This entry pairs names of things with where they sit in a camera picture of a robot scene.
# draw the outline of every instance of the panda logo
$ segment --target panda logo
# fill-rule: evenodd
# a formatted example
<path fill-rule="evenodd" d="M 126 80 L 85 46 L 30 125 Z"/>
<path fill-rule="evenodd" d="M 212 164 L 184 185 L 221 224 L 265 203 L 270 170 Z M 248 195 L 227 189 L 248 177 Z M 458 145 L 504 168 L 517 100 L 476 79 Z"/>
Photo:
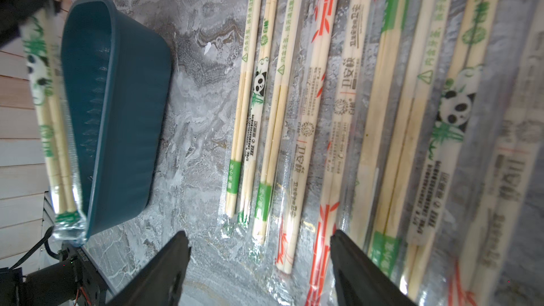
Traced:
<path fill-rule="evenodd" d="M 260 60 L 255 72 L 253 92 L 264 97 L 264 85 L 267 81 L 268 57 Z"/>
<path fill-rule="evenodd" d="M 266 72 L 259 73 L 257 71 L 257 74 L 255 76 L 255 87 L 253 89 L 253 92 L 264 97 L 264 83 L 266 82 L 266 80 L 267 80 L 267 73 Z"/>
<path fill-rule="evenodd" d="M 27 56 L 28 77 L 32 83 L 32 100 L 35 105 L 42 105 L 49 90 L 50 80 L 44 77 L 47 74 L 48 59 L 36 55 Z"/>
<path fill-rule="evenodd" d="M 438 121 L 458 127 L 463 133 L 471 116 L 475 93 L 464 93 L 450 90 L 440 100 Z"/>

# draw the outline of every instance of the plastic container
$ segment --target plastic container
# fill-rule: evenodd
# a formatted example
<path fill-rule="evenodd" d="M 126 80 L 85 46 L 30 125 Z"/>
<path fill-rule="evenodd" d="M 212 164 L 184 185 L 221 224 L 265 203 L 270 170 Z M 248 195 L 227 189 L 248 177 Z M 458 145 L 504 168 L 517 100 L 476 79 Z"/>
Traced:
<path fill-rule="evenodd" d="M 149 199 L 171 75 L 170 49 L 112 0 L 77 0 L 61 58 L 87 212 L 87 238 Z"/>

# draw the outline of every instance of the marble countertop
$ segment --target marble countertop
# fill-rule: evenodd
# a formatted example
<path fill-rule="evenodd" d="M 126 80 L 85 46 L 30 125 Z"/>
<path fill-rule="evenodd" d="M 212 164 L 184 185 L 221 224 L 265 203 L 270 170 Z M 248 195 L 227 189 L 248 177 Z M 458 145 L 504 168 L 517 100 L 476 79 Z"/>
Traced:
<path fill-rule="evenodd" d="M 281 204 L 278 194 L 274 197 L 270 226 L 272 235 L 261 262 L 255 262 L 249 255 L 250 241 L 247 237 L 234 234 L 224 238 L 221 236 L 221 227 L 218 226 L 218 207 L 226 169 L 225 153 L 230 142 L 230 116 L 236 104 L 247 0 L 113 1 L 118 10 L 155 30 L 167 41 L 173 55 L 174 72 L 150 203 L 138 217 L 92 236 L 85 245 L 88 252 L 112 287 L 119 291 L 175 232 L 185 230 L 192 246 L 192 255 L 180 304 L 274 305 L 278 303 L 277 300 L 284 301 L 285 304 L 302 304 L 301 301 L 307 293 L 318 220 L 320 182 L 323 176 L 321 163 L 324 163 L 329 137 L 334 81 L 327 80 L 324 87 L 296 261 L 292 277 L 286 280 L 289 295 L 274 293 L 277 291 L 274 282 L 278 275 L 273 270 L 273 260 L 277 248 Z M 275 26 L 275 43 L 271 51 L 273 57 L 277 55 L 279 48 L 285 1 L 279 0 L 278 3 L 278 23 Z M 335 78 L 338 71 L 348 2 L 349 0 L 338 2 L 327 78 Z M 443 85 L 465 3 L 466 0 L 454 0 L 452 3 L 435 94 Z M 459 251 L 459 234 L 466 225 L 464 206 L 470 200 L 475 184 L 472 173 L 481 167 L 485 159 L 484 155 L 477 157 L 484 152 L 475 152 L 474 149 L 489 143 L 490 134 L 482 131 L 496 123 L 493 124 L 493 119 L 486 116 L 495 111 L 494 104 L 504 95 L 507 84 L 515 77 L 519 60 L 517 51 L 523 45 L 535 4 L 536 0 L 500 0 L 486 58 L 486 63 L 490 66 L 486 68 L 481 84 L 486 89 L 481 95 L 478 107 L 474 108 L 471 120 L 472 136 L 461 153 L 458 174 L 447 205 L 447 217 L 439 236 L 439 245 L 433 253 L 430 269 L 437 275 L 430 276 L 428 280 L 435 279 L 436 282 L 427 283 L 429 288 L 435 288 L 436 291 L 443 292 L 445 288 L 445 279 L 436 279 L 436 276 L 443 277 L 447 274 L 449 268 L 446 263 L 451 262 L 451 257 Z M 312 5 L 313 0 L 304 0 L 300 47 L 296 51 L 292 78 L 294 84 L 290 93 L 290 98 L 295 101 L 300 93 L 298 83 L 303 78 Z M 412 0 L 410 5 L 397 71 L 401 74 L 402 60 L 405 63 L 410 49 L 419 0 Z M 352 145 L 355 163 L 361 147 L 382 11 L 383 0 L 379 0 L 365 53 L 364 79 L 359 99 L 361 104 L 358 107 L 360 113 Z M 276 59 L 273 58 L 270 68 L 275 69 L 275 64 Z M 397 75 L 392 88 L 391 107 L 388 110 L 391 118 L 388 117 L 386 122 L 385 143 L 391 134 L 401 80 L 402 75 Z M 430 117 L 436 113 L 436 109 L 436 104 L 430 104 L 429 120 L 432 120 Z M 287 115 L 292 128 L 296 122 L 295 104 L 288 107 Z M 282 146 L 282 156 L 285 154 L 286 147 Z M 347 177 L 353 177 L 355 170 L 356 165 L 349 166 Z M 543 171 L 544 155 L 541 154 L 535 169 L 537 175 L 523 206 L 493 305 L 544 304 L 544 294 L 540 288 L 544 285 L 544 231 L 540 226 L 544 224 L 544 180 L 538 178 Z M 435 304 L 444 302 L 443 297 L 437 298 Z"/>

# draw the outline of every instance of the warning triangle symbol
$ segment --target warning triangle symbol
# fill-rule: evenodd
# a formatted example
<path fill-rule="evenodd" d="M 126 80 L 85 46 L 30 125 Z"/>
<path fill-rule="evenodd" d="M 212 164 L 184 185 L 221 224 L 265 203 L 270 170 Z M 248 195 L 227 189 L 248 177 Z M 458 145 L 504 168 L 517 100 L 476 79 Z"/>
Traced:
<path fill-rule="evenodd" d="M 424 81 L 427 84 L 431 84 L 432 70 L 425 71 L 424 73 L 418 75 L 418 79 L 421 79 L 422 81 Z"/>

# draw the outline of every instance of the white wooden panel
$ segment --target white wooden panel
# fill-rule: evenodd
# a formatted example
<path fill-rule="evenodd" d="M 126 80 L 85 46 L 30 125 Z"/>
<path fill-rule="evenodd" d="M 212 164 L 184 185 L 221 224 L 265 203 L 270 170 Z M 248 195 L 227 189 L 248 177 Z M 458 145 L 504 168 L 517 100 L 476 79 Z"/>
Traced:
<path fill-rule="evenodd" d="M 45 163 L 39 139 L 0 139 L 0 167 Z"/>
<path fill-rule="evenodd" d="M 0 76 L 0 106 L 34 109 L 29 81 Z"/>
<path fill-rule="evenodd" d="M 43 218 L 44 193 L 0 200 L 0 228 Z"/>
<path fill-rule="evenodd" d="M 39 139 L 36 112 L 0 106 L 0 139 Z"/>
<path fill-rule="evenodd" d="M 4 45 L 2 51 L 24 57 L 23 42 L 21 42 L 21 38 L 15 38 L 8 44 Z"/>
<path fill-rule="evenodd" d="M 26 79 L 27 63 L 23 57 L 0 51 L 0 75 Z"/>
<path fill-rule="evenodd" d="M 26 252 L 19 253 L 19 254 L 16 254 L 16 255 L 12 255 L 12 256 L 10 256 L 8 258 L 0 259 L 0 268 L 13 266 L 25 254 L 26 254 Z M 41 252 L 38 249 L 36 252 L 34 252 L 34 254 L 31 255 L 30 258 L 28 258 L 25 262 L 23 262 L 23 264 L 21 266 L 19 266 L 20 268 L 23 269 L 23 274 L 24 275 L 35 272 L 40 268 L 40 254 L 41 254 Z"/>
<path fill-rule="evenodd" d="M 55 220 L 55 211 L 53 210 L 53 204 L 48 200 L 44 200 L 44 219 L 49 218 L 51 222 Z"/>
<path fill-rule="evenodd" d="M 49 190 L 45 165 L 0 167 L 0 182 L 2 199 Z"/>
<path fill-rule="evenodd" d="M 42 219 L 0 228 L 0 259 L 23 253 L 41 239 Z"/>

